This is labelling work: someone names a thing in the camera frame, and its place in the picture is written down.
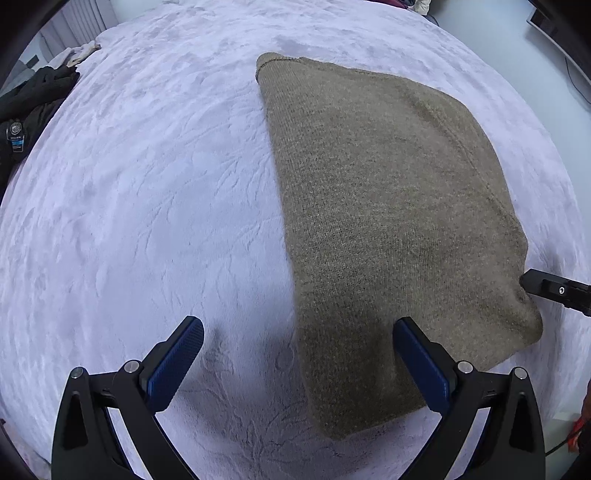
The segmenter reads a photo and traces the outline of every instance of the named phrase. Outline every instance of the white floor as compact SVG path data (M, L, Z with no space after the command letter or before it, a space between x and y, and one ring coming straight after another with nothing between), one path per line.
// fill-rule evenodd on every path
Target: white floor
M564 55L527 23L532 12L528 0L433 0L430 10L443 29L509 81L550 133L573 182L591 258L591 106L571 84ZM570 72L591 99L591 86L573 66ZM547 449L570 431L588 380L582 378L566 394L564 412L544 426ZM547 478L559 479L573 459L565 447L548 457Z

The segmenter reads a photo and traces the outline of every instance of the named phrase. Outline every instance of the wall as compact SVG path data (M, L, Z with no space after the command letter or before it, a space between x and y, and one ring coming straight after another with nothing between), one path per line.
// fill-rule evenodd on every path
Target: wall
M37 71L41 67L44 67L45 65L47 65L49 60L51 60L51 59L47 60L43 56L43 53L41 52L41 47L39 46L39 40L40 40L40 35L38 33L37 35L35 35L33 37L33 39L31 40L29 45L27 45L27 48L25 48L25 50L22 52L21 57L20 57L20 60L26 64L35 55L37 55L37 57L39 57L39 63L37 63L37 65L35 65L33 67L33 70L35 70L35 71Z
M111 0L120 23L140 16L145 11L163 4L164 0Z

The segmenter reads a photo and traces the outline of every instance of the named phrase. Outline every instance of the metal screw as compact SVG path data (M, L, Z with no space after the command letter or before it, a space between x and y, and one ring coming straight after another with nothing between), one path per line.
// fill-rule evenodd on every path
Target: metal screw
M136 372L138 368L139 362L137 360L130 360L123 366L123 370L125 370L129 374Z
M461 362L458 362L457 369L464 374L469 374L472 370L474 370L474 367L470 362L465 362L462 360Z
M515 376L520 380L525 380L527 378L527 371L525 368L517 367L515 369Z
M84 369L82 367L76 367L74 370L70 372L70 376L72 378L80 378L84 373Z

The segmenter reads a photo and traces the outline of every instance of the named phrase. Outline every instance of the power cord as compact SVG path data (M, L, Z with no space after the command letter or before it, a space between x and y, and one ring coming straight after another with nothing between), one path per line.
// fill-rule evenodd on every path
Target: power cord
M581 92L581 90L579 90L579 88L574 84L573 78L570 76L569 60L566 57L564 58L564 62L566 63L566 71L569 74L570 83L573 84L573 87L575 88L575 90L577 90L577 92L579 93L579 95L581 97L583 97L583 99L585 100L585 102L587 102L589 105L591 105L591 102L589 100L587 100L587 97L585 97L585 95L583 95L583 92Z
M581 430L583 430L585 428L585 425L587 425L589 423L589 420L587 420L585 423L583 423L578 429L576 429L574 432L571 432L562 442L560 442L557 446L555 446L554 448L548 450L546 452L546 456L548 455L552 455L556 450L558 450L560 447L562 447L563 445L565 445L566 443L569 442L570 439L576 437Z

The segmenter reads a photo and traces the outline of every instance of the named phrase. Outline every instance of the red object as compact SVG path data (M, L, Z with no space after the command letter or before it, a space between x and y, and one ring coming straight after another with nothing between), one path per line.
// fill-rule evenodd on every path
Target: red object
M584 420L582 418L579 418L574 423L573 428L570 431L570 434L572 434L573 432L576 432L577 430L580 430L584 423L585 423ZM579 439L579 434L575 435L573 438L571 438L568 441L569 452L574 452L574 453L579 452L579 446L577 445L578 439Z
M404 5L402 2L399 2L398 0L368 0L368 1L369 2L376 2L379 4L392 5L393 7L408 9L408 7L406 5Z

